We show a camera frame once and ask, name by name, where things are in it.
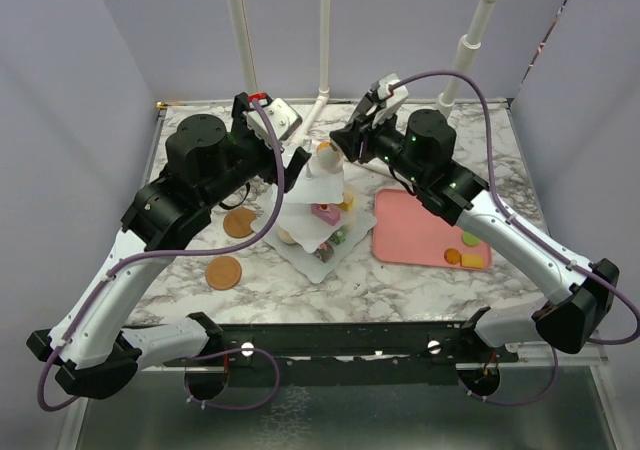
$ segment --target orange cookie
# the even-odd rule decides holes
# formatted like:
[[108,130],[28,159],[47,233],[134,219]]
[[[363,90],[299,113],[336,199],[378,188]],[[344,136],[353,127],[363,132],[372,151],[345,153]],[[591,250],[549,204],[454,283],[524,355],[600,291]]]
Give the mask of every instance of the orange cookie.
[[224,231],[233,238],[248,237],[253,233],[251,222],[256,219],[256,214],[245,207],[234,208],[224,217],[222,226]]
[[444,259],[450,265],[457,265],[458,263],[460,263],[461,258],[462,256],[460,255],[460,252],[455,248],[448,248],[444,252]]
[[229,290],[242,277],[242,267],[233,257],[218,257],[211,261],[205,271],[207,283],[216,290]]

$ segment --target gray floor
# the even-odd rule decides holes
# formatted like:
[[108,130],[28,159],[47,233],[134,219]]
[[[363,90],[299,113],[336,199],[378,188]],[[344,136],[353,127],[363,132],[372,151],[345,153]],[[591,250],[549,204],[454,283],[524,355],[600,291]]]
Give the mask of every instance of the gray floor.
[[[549,369],[503,369],[496,394],[517,399],[546,385]],[[246,403],[265,390],[233,390]],[[144,372],[120,394],[92,401],[78,449],[613,449],[588,367],[565,367],[537,405],[498,408],[459,387],[295,387],[249,413],[185,403],[181,372]]]

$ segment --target brown cookie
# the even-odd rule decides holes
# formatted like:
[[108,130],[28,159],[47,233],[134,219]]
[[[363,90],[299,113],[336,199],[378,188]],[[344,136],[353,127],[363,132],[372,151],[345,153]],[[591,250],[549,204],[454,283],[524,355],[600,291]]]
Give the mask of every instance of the brown cookie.
[[233,257],[218,257],[211,261],[205,271],[207,283],[216,290],[229,290],[240,281],[242,267]]
[[256,214],[245,207],[234,208],[224,217],[222,226],[224,231],[233,238],[248,237],[253,233],[251,222],[256,219]]

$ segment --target white cable clip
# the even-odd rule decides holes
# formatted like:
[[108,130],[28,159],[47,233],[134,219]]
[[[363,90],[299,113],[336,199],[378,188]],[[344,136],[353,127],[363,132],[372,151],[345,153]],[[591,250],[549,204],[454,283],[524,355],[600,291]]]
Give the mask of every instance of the white cable clip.
[[378,87],[378,98],[382,101],[387,100],[393,96],[393,91],[391,91],[391,83],[385,82],[381,83]]

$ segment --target white pole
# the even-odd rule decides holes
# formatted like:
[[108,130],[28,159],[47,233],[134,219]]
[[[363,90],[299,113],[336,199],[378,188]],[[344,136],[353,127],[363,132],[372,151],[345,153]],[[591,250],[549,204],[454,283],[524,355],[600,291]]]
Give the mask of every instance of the white pole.
[[329,101],[329,36],[331,33],[331,0],[320,0],[320,88],[311,111],[296,129],[291,143],[299,143],[317,120]]
[[[453,69],[461,73],[469,73],[471,66],[476,58],[478,50],[480,50],[481,39],[484,30],[487,28],[493,6],[498,0],[480,0],[476,8],[476,12],[471,20],[469,31],[463,35],[458,42],[458,51],[453,61]],[[444,92],[438,95],[436,109],[445,117],[448,117],[453,108],[460,80],[449,77]]]
[[329,34],[331,0],[320,0],[320,93],[329,93]]
[[245,90],[249,95],[258,93],[256,81],[256,69],[251,54],[251,42],[249,41],[249,28],[247,27],[247,15],[243,0],[227,0],[229,14],[233,23],[233,33],[236,37],[238,55],[242,66]]

